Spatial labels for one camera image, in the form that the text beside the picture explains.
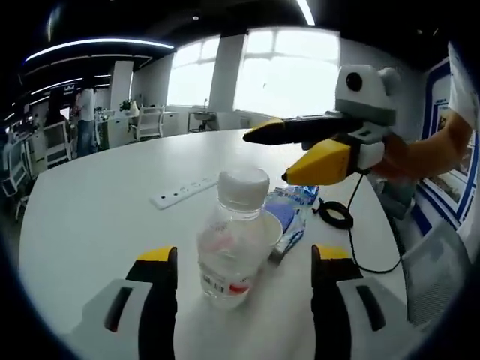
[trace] wall poster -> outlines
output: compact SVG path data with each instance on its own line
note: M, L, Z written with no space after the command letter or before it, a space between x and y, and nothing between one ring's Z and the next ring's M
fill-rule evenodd
M450 76L447 58L428 74L422 139L431 137L445 127L449 108ZM441 215L454 227L458 227L466 217L475 192L478 144L479 139L474 131L463 159L452 171L425 178L419 185L430 203L441 205L441 208L437 206L439 212L446 209Z

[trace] window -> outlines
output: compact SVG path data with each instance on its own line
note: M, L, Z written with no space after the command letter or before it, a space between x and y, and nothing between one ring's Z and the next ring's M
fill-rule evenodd
M168 105L203 106L209 102L220 36L178 49L168 84Z
M333 110L338 58L338 36L330 31L251 31L238 74L234 107L284 118Z

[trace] electrical outlet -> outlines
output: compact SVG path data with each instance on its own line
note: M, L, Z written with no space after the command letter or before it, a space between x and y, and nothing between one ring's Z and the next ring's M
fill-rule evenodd
M181 202L195 194L215 186L218 181L218 175L202 178L199 181L193 181L190 184L183 185L176 189L161 191L150 198L150 202L158 209L164 210L176 203Z

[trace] white column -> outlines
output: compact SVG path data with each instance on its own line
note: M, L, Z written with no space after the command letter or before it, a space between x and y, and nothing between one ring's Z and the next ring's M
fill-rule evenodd
M115 61L110 77L110 109L117 110L122 101L128 99L133 69L133 61Z

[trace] gray chair back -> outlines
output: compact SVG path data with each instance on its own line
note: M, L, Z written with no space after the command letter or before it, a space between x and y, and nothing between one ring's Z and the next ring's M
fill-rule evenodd
M12 197L18 192L22 180L28 175L22 159L22 142L19 141L8 151L8 172L7 178L1 186L7 197Z
M71 160L71 147L68 142L67 124L65 121L50 125L43 129L46 147L46 166Z
M415 326L443 315L470 269L464 243L444 220L402 256L402 264L408 319Z

